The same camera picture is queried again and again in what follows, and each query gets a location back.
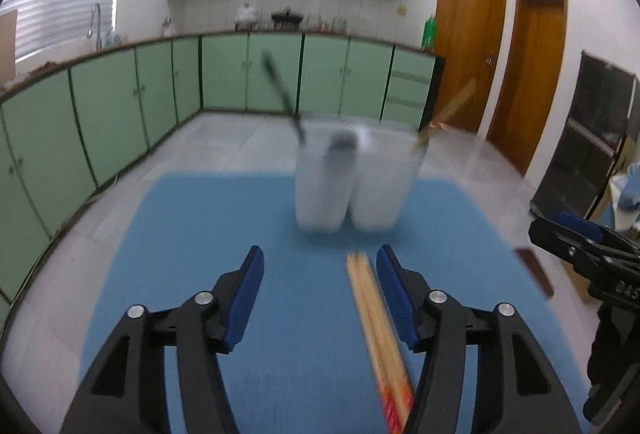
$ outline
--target bottle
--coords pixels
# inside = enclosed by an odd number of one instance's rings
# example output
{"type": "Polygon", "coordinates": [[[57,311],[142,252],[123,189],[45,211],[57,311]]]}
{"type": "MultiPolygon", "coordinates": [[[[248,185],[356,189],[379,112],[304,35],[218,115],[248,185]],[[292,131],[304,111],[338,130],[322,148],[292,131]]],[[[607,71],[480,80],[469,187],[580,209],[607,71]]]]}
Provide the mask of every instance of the bottle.
{"type": "Polygon", "coordinates": [[[431,51],[436,41],[436,19],[433,15],[424,23],[422,32],[422,49],[431,51]]]}

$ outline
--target chopstick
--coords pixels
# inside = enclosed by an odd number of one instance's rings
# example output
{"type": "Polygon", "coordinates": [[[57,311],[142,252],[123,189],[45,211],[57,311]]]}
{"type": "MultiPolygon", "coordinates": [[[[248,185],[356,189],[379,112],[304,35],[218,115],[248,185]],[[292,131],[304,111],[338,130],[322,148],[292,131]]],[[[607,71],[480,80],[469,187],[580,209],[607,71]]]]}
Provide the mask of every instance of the chopstick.
{"type": "Polygon", "coordinates": [[[378,285],[364,254],[347,257],[347,273],[390,434],[401,434],[414,392],[378,285]]]}

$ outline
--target blue table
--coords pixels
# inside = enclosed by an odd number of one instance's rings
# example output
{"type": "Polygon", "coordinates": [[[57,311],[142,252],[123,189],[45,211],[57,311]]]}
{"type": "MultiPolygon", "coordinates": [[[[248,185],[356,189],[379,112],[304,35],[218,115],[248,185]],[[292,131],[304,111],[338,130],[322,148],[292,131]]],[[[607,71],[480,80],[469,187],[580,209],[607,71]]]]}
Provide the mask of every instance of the blue table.
{"type": "MultiPolygon", "coordinates": [[[[365,235],[345,223],[333,235],[297,230],[290,176],[175,175],[142,202],[113,260],[86,335],[81,378],[126,309],[182,304],[237,269],[252,244],[265,275],[244,340],[219,356],[242,433],[385,433],[376,384],[344,263],[347,253],[375,259],[388,243],[406,268],[421,272],[466,306],[513,303],[536,335],[578,417],[587,395],[542,293],[482,213],[454,184],[417,181],[392,232],[365,235]]],[[[409,353],[417,382],[422,355],[409,353]]],[[[172,432],[185,432],[175,351],[168,350],[172,432]]],[[[476,382],[467,348],[458,432],[468,433],[476,382]]]]}

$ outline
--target wooden stick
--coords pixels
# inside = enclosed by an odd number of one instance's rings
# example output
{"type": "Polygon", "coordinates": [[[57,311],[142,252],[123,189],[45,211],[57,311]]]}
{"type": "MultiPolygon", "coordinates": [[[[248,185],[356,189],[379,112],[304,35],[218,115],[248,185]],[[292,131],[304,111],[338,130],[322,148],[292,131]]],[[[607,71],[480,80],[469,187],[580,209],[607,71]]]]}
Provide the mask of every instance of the wooden stick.
{"type": "Polygon", "coordinates": [[[351,282],[351,289],[353,290],[353,297],[356,301],[356,307],[360,316],[360,322],[362,323],[362,332],[364,333],[365,342],[367,344],[367,350],[369,351],[369,358],[371,360],[371,367],[376,379],[376,385],[378,387],[378,395],[382,404],[382,410],[385,415],[386,424],[389,428],[390,434],[401,434],[403,425],[400,425],[398,418],[398,412],[396,411],[396,404],[394,403],[389,384],[386,378],[385,370],[383,368],[381,353],[376,343],[374,335],[374,328],[371,323],[369,310],[366,305],[366,297],[363,293],[360,277],[357,273],[357,261],[356,256],[351,254],[347,256],[347,273],[351,282]]]}
{"type": "Polygon", "coordinates": [[[400,423],[404,427],[413,404],[414,393],[404,368],[398,338],[391,326],[377,279],[373,275],[367,256],[358,255],[356,266],[360,271],[360,277],[362,277],[361,284],[364,286],[365,302],[372,320],[374,336],[382,353],[383,369],[396,403],[400,423]]]}
{"type": "Polygon", "coordinates": [[[451,116],[453,116],[458,110],[471,98],[471,95],[476,90],[476,78],[471,78],[467,84],[457,93],[449,103],[447,103],[433,118],[431,118],[431,124],[423,128],[418,134],[418,142],[414,147],[414,151],[420,147],[426,146],[430,136],[432,136],[438,129],[438,127],[431,125],[433,123],[446,123],[451,116]]]}

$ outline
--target door frame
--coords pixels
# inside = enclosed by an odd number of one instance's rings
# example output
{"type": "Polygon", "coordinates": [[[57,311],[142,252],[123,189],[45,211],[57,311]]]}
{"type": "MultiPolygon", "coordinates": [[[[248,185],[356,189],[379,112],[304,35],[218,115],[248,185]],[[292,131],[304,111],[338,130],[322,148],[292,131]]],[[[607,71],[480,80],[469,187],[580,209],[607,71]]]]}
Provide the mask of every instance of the door frame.
{"type": "MultiPolygon", "coordinates": [[[[516,34],[516,22],[522,10],[523,2],[524,0],[516,0],[516,9],[513,15],[513,28],[511,30],[511,41],[509,43],[509,54],[507,57],[507,63],[504,69],[504,75],[502,76],[502,84],[500,85],[498,100],[495,104],[494,113],[492,114],[492,117],[491,117],[491,125],[489,125],[489,130],[486,133],[486,140],[489,141],[489,143],[491,144],[494,144],[494,138],[495,138],[494,133],[497,132],[498,125],[500,125],[499,120],[505,118],[509,114],[510,106],[506,105],[507,102],[505,99],[506,94],[509,94],[509,93],[507,93],[506,88],[508,88],[507,80],[509,78],[510,65],[513,64],[512,58],[514,58],[514,42],[516,37],[518,36],[516,34]]],[[[566,47],[566,29],[567,29],[568,11],[569,11],[569,0],[564,0],[564,32],[562,33],[562,59],[560,62],[560,70],[558,72],[558,78],[559,78],[560,72],[562,71],[562,62],[564,62],[564,50],[566,47]]],[[[556,99],[557,91],[558,91],[558,82],[556,81],[556,87],[554,89],[554,97],[551,99],[551,103],[549,104],[549,110],[546,113],[545,125],[542,128],[542,132],[540,133],[540,136],[538,137],[536,150],[538,149],[538,144],[540,144],[540,138],[542,138],[542,134],[545,132],[546,123],[548,122],[548,119],[549,119],[549,112],[551,112],[551,106],[553,105],[553,100],[556,99]]],[[[529,161],[529,165],[527,165],[526,170],[522,172],[523,175],[529,169],[530,164],[531,164],[531,161],[529,161]]]]}

